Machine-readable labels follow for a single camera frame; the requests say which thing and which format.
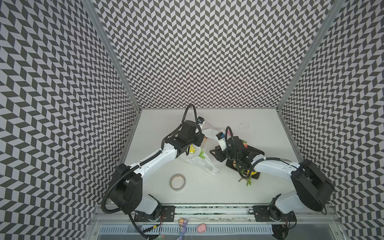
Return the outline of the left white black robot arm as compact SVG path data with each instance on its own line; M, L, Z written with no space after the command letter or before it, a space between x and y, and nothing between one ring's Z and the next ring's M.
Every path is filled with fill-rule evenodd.
M204 122L202 117L194 121L184 120L162 140L159 150L130 166L119 165L102 199L102 211L105 214L122 211L126 215L135 211L157 219L162 204L152 195L143 194L144 182L161 167L187 153L193 145L201 146L205 137L202 133Z

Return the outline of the yellow fake lemon with leaves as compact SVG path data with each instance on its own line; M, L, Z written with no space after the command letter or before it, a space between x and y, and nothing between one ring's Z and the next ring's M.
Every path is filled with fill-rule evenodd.
M251 185L252 185L252 183L251 183L251 180L252 180L252 178L251 178L251 174L252 174L252 172L250 172L250 171L245 171L245 175L243 175L243 174L241 173L241 171L240 171L241 179L239 180L239 182L241 182L242 180L244 180L244 181L246 181L246 186L247 186L247 187L248 187L248 186L251 186Z

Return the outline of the white lemon print plastic bag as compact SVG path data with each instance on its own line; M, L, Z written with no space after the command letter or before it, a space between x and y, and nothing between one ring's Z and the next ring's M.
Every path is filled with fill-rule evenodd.
M201 146L197 147L196 145L192 145L190 147L190 153L188 155L183 153L178 159L204 169L212 175L218 174L225 166L223 163L218 162L210 151L219 145L216 135L223 132L223 128L208 128L203 130L205 138Z

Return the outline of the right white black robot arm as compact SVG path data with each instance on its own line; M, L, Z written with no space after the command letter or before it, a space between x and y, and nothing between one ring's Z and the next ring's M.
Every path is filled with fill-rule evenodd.
M296 163L265 157L263 151L245 146L237 136L226 137L219 133L215 138L219 144L210 153L217 161L225 161L236 170L242 180L249 183L253 176L265 173L293 184L293 191L276 195L267 206L271 220L279 222L291 212L303 208L326 213L326 204L335 186L316 164L309 160Z

